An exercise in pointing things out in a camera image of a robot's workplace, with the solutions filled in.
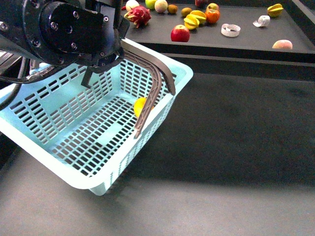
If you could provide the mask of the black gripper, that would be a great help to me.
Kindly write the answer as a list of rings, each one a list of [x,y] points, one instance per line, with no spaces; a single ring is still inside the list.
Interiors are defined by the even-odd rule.
[[[121,15],[122,4],[121,0],[90,0],[83,9],[54,0],[40,13],[40,32],[48,46],[87,66],[81,82],[86,88],[93,73],[107,71],[124,58],[121,39],[129,23]]]

